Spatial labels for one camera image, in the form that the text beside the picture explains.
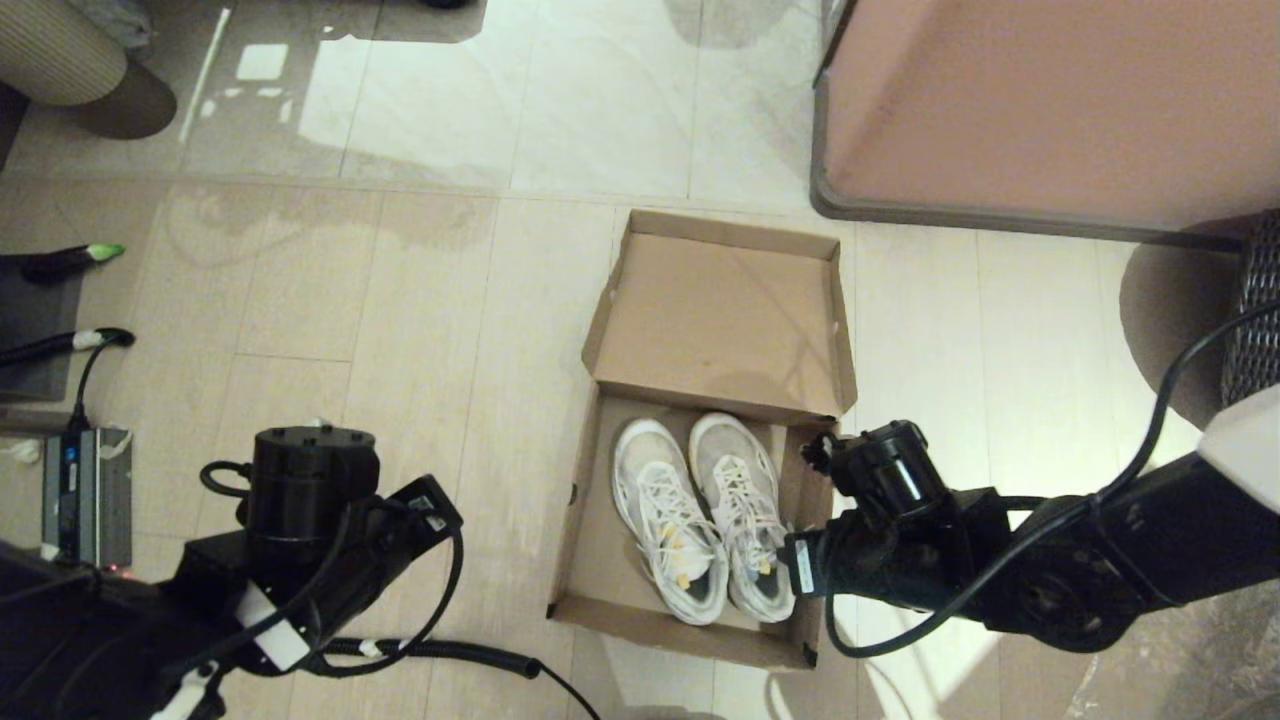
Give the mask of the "white mesh sneaker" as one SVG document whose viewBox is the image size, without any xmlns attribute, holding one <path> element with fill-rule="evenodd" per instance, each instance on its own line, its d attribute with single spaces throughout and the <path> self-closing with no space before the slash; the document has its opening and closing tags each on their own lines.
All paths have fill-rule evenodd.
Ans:
<svg viewBox="0 0 1280 720">
<path fill-rule="evenodd" d="M 685 452 L 662 423 L 640 418 L 621 430 L 611 492 L 664 606 L 691 626 L 717 621 L 728 602 L 727 553 L 698 501 Z"/>
<path fill-rule="evenodd" d="M 730 601 L 758 623 L 788 620 L 795 594 L 781 557 L 788 524 L 768 451 L 736 416 L 708 413 L 690 430 L 689 452 L 728 560 Z"/>
</svg>

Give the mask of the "brown cardboard shoe box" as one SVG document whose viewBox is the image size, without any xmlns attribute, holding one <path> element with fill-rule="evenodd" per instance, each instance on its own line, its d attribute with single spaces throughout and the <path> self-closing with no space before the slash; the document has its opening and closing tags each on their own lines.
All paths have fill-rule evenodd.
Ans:
<svg viewBox="0 0 1280 720">
<path fill-rule="evenodd" d="M 744 421 L 780 473 L 780 514 L 827 523 L 833 491 L 801 456 L 854 405 L 840 242 L 823 234 L 635 209 L 582 347 L 591 379 L 547 616 L 635 644 L 806 671 L 822 609 L 800 600 L 781 623 L 726 609 L 694 626 L 662 602 L 611 497 L 625 427 L 650 418 L 681 451 L 696 421 Z"/>
</svg>

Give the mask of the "grey power supply box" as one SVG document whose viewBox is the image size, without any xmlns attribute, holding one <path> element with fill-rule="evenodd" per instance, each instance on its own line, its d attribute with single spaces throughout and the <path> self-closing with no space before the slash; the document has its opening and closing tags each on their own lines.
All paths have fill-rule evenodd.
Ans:
<svg viewBox="0 0 1280 720">
<path fill-rule="evenodd" d="M 108 570 L 133 565 L 132 441 L 131 430 L 116 427 L 46 438 L 44 559 Z"/>
</svg>

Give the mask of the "dark grey floor mat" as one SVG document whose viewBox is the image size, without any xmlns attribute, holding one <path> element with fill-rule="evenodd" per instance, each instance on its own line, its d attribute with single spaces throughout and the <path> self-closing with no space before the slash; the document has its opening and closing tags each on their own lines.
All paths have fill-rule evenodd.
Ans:
<svg viewBox="0 0 1280 720">
<path fill-rule="evenodd" d="M 35 284 L 0 263 L 0 351 L 76 329 L 82 279 Z M 68 355 L 0 368 L 0 402 L 52 402 L 67 392 Z"/>
</svg>

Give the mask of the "dark woven basket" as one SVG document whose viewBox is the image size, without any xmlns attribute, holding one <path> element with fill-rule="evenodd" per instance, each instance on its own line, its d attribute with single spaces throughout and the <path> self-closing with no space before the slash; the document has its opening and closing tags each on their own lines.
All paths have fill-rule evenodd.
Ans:
<svg viewBox="0 0 1280 720">
<path fill-rule="evenodd" d="M 1280 209 L 1263 213 L 1242 254 L 1235 311 L 1280 302 Z M 1280 307 L 1228 337 L 1221 377 L 1226 406 L 1280 384 Z"/>
</svg>

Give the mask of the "pink cabinet with grey base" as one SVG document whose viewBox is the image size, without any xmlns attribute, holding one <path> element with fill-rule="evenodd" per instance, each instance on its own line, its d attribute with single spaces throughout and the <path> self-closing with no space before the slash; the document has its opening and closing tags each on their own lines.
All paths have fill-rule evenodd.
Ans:
<svg viewBox="0 0 1280 720">
<path fill-rule="evenodd" d="M 1219 249 L 1280 210 L 1280 0 L 844 0 L 832 219 Z"/>
</svg>

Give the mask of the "grey cloth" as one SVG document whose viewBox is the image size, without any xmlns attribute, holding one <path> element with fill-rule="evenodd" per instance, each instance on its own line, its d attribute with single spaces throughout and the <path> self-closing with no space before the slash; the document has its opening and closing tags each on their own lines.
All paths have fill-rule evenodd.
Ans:
<svg viewBox="0 0 1280 720">
<path fill-rule="evenodd" d="M 154 18 L 142 0 L 67 1 L 128 51 L 148 47 L 154 40 Z"/>
</svg>

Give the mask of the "beige ribbed pouf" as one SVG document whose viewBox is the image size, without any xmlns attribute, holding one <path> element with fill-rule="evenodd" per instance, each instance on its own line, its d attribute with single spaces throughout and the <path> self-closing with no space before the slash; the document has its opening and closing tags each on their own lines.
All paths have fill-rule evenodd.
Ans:
<svg viewBox="0 0 1280 720">
<path fill-rule="evenodd" d="M 0 0 L 0 85 L 104 138 L 159 135 L 178 110 L 169 85 L 67 0 Z"/>
</svg>

